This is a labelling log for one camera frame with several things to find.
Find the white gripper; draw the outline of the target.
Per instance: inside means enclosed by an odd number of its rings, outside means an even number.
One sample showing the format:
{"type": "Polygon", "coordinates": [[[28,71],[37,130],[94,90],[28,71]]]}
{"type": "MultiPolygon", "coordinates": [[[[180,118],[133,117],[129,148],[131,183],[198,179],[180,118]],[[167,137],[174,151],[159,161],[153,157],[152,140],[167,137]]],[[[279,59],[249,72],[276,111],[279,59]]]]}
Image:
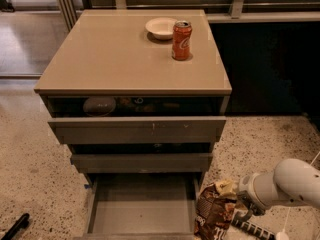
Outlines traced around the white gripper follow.
{"type": "Polygon", "coordinates": [[[253,173],[240,179],[236,194],[233,181],[218,184],[222,197],[236,199],[247,208],[246,216],[262,216],[273,206],[284,203],[284,192],[274,181],[274,173],[253,173]]]}

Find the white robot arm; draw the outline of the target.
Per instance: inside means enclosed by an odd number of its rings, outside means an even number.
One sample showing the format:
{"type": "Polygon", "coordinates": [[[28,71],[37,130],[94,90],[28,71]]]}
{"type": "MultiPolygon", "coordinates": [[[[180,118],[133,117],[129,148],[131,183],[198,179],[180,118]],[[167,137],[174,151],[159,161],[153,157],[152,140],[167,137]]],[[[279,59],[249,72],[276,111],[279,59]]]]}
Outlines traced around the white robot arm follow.
{"type": "Polygon", "coordinates": [[[262,216],[273,206],[311,206],[320,208],[320,171],[299,159],[285,159],[273,171],[253,173],[238,182],[222,180],[217,190],[223,196],[235,197],[247,209],[240,218],[262,216]]]}

